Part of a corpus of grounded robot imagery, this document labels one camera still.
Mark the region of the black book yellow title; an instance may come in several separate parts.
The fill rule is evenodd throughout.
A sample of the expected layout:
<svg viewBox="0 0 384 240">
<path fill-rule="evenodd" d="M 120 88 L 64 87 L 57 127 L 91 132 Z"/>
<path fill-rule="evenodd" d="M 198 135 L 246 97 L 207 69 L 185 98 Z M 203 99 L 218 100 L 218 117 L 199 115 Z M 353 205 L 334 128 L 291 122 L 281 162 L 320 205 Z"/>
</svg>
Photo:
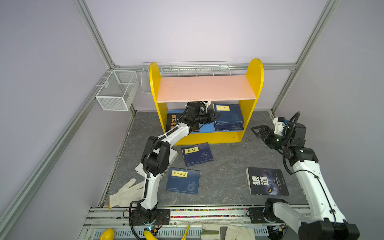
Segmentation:
<svg viewBox="0 0 384 240">
<path fill-rule="evenodd" d="M 182 113 L 168 113 L 166 122 L 166 132 L 168 132 L 178 124 L 178 119 L 181 117 L 181 115 Z"/>
</svg>

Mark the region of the white grey glove front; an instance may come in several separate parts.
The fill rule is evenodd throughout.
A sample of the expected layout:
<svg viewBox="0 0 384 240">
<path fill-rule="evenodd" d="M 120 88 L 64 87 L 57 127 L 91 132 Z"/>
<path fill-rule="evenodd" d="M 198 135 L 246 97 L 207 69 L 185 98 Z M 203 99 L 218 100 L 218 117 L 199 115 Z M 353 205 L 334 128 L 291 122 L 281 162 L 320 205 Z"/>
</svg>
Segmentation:
<svg viewBox="0 0 384 240">
<path fill-rule="evenodd" d="M 255 240 L 253 229 L 234 225 L 203 224 L 201 240 Z"/>
</svg>

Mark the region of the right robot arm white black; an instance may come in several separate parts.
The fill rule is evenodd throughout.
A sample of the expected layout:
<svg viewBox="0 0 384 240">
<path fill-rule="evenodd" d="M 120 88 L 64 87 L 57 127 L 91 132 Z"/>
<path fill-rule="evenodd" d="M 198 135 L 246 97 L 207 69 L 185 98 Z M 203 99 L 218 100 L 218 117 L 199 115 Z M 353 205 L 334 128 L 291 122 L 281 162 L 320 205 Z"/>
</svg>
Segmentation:
<svg viewBox="0 0 384 240">
<path fill-rule="evenodd" d="M 251 130 L 265 145 L 282 155 L 285 170 L 296 176 L 306 196 L 311 216 L 305 217 L 286 201 L 268 199 L 264 215 L 269 222 L 283 221 L 301 240 L 357 240 L 360 231 L 338 208 L 321 173 L 315 151 L 305 146 L 307 128 L 298 122 L 301 113 L 290 120 L 274 118 L 274 127 L 267 125 Z"/>
</svg>

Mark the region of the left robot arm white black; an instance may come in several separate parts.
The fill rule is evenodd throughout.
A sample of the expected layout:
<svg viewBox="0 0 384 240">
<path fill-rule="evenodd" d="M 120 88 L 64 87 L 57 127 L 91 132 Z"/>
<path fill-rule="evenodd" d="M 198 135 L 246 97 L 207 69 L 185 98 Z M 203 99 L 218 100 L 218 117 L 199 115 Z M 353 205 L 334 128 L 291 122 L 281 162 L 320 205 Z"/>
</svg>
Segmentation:
<svg viewBox="0 0 384 240">
<path fill-rule="evenodd" d="M 139 220 L 153 223 L 158 206 L 158 190 L 161 177 L 170 165 L 171 148 L 182 138 L 202 125 L 208 125 L 220 119 L 223 115 L 209 109 L 210 102 L 188 102 L 176 125 L 160 136 L 150 136 L 147 140 L 141 163 L 145 173 L 144 192 L 142 199 L 130 204 L 136 205 Z"/>
</svg>

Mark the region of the blue book wide yellow label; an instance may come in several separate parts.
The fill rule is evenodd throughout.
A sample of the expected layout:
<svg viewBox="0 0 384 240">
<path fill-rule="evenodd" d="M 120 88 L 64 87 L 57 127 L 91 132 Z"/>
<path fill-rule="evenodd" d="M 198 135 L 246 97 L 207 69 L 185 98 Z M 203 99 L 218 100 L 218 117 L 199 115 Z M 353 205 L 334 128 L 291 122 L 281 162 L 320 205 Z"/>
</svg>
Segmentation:
<svg viewBox="0 0 384 240">
<path fill-rule="evenodd" d="M 227 124 L 216 125 L 214 124 L 216 132 L 242 132 L 244 130 L 244 124 Z"/>
</svg>

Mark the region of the yellow round object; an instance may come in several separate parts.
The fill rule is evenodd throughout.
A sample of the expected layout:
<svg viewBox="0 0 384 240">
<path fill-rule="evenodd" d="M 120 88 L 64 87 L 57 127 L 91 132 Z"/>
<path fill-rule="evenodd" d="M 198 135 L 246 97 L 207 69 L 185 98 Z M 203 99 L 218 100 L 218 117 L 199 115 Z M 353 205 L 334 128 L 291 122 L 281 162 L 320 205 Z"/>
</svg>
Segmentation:
<svg viewBox="0 0 384 240">
<path fill-rule="evenodd" d="M 100 236 L 100 240 L 114 240 L 114 238 L 115 238 L 115 232 L 113 229 L 105 230 Z"/>
</svg>

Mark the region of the blue book dotted circle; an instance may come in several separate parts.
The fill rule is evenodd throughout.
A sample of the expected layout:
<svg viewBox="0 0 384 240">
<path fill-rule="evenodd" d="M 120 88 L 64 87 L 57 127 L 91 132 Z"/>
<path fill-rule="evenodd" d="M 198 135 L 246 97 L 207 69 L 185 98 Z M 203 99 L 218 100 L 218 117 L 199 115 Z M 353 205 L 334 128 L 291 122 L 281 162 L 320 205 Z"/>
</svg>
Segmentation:
<svg viewBox="0 0 384 240">
<path fill-rule="evenodd" d="M 192 167 L 214 160 L 209 143 L 182 147 L 185 167 Z"/>
</svg>

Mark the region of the yellow shelf with coloured boards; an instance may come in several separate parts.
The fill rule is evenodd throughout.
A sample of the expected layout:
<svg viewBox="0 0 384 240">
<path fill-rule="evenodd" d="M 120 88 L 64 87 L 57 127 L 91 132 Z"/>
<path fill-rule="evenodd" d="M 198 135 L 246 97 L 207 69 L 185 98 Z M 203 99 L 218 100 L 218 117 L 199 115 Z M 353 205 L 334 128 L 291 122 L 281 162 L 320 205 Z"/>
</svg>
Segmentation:
<svg viewBox="0 0 384 240">
<path fill-rule="evenodd" d="M 246 128 L 264 85 L 265 71 L 261 60 L 253 59 L 243 76 L 163 78 L 156 62 L 149 68 L 154 103 L 162 125 L 166 128 L 168 103 L 238 101 Z"/>
</svg>

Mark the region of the yellow thin tool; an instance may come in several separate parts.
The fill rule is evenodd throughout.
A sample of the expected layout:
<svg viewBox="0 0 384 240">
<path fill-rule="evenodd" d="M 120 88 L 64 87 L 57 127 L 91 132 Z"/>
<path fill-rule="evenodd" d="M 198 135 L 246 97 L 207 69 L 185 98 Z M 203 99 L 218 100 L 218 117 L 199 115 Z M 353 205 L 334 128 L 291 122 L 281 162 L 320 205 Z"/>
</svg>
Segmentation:
<svg viewBox="0 0 384 240">
<path fill-rule="evenodd" d="M 185 232 L 184 232 L 184 235 L 183 237 L 181 238 L 181 240 L 186 240 L 187 239 L 187 236 L 188 236 L 188 232 L 189 232 L 189 229 L 190 229 L 190 225 L 187 226 Z"/>
</svg>

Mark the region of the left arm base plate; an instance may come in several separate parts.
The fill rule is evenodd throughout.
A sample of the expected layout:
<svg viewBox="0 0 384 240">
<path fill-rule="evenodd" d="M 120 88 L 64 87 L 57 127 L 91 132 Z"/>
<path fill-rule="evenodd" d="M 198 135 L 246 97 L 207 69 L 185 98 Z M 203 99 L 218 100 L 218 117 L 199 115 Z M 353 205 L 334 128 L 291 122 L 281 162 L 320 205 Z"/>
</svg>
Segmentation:
<svg viewBox="0 0 384 240">
<path fill-rule="evenodd" d="M 171 219 L 171 210 L 170 209 L 157 209 L 154 213 L 154 219 L 151 221 L 144 220 L 143 217 L 139 216 L 137 210 L 129 215 L 130 219 L 133 221 L 133 226 L 144 226 L 144 225 L 164 225 L 167 226 L 170 224 Z"/>
</svg>

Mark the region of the white book black lettering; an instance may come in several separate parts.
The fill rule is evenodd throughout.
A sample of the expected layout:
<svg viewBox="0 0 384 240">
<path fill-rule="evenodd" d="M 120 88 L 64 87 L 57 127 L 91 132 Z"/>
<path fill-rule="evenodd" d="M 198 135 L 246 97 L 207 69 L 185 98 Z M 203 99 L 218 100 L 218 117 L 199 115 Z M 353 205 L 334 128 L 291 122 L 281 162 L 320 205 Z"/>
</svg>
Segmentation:
<svg viewBox="0 0 384 240">
<path fill-rule="evenodd" d="M 150 170 L 150 164 L 152 162 L 158 162 L 157 161 L 157 158 L 158 158 L 158 153 L 159 153 L 160 149 L 157 149 L 157 150 L 154 150 L 153 153 L 151 154 L 150 156 L 150 159 L 148 160 L 147 162 L 147 167 L 148 167 L 148 171 Z M 168 160 L 168 165 L 165 169 L 165 172 L 169 169 L 169 167 L 172 165 L 172 163 L 175 161 L 176 157 L 178 156 L 178 152 L 174 149 L 170 149 L 170 156 L 169 156 L 169 160 Z M 146 177 L 146 173 L 144 172 L 143 170 L 143 164 L 142 163 L 139 163 L 136 168 L 135 168 L 135 171 L 141 175 L 142 177 Z"/>
</svg>

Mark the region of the dark book white characters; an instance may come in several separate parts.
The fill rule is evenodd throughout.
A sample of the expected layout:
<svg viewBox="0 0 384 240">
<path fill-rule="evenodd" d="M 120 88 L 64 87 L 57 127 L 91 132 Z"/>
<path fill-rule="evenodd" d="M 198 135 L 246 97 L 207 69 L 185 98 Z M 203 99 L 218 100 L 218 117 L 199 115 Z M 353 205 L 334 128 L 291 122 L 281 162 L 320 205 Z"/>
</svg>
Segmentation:
<svg viewBox="0 0 384 240">
<path fill-rule="evenodd" d="M 246 176 L 251 195 L 289 195 L 283 172 L 279 169 L 249 167 Z"/>
</svg>

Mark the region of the white mesh box basket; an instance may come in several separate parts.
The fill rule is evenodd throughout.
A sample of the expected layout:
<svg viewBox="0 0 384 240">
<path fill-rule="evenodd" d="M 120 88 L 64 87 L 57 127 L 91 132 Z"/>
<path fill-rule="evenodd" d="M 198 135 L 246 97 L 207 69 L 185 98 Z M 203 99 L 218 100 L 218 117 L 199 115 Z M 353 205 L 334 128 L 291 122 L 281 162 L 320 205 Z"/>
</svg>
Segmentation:
<svg viewBox="0 0 384 240">
<path fill-rule="evenodd" d="M 136 71 L 111 71 L 96 99 L 104 111 L 129 111 L 139 88 Z"/>
</svg>

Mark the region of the white work glove left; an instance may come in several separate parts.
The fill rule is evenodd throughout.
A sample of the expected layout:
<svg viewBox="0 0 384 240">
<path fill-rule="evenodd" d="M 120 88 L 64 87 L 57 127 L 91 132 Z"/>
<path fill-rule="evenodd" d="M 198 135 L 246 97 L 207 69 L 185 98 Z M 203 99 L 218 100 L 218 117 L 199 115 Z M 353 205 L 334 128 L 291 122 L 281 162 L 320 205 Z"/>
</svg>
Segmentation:
<svg viewBox="0 0 384 240">
<path fill-rule="evenodd" d="M 117 193 L 109 196 L 108 208 L 128 207 L 132 201 L 139 201 L 143 197 L 145 182 L 137 183 L 131 179 Z"/>
</svg>

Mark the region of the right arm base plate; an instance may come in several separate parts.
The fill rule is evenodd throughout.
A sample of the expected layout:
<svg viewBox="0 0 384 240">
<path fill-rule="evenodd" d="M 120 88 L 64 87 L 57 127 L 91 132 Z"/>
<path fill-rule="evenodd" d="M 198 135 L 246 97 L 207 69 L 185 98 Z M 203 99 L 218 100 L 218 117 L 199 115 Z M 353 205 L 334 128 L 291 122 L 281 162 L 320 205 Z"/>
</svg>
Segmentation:
<svg viewBox="0 0 384 240">
<path fill-rule="evenodd" d="M 248 208 L 246 216 L 252 224 L 267 224 L 269 222 L 265 218 L 264 210 L 264 207 Z"/>
</svg>

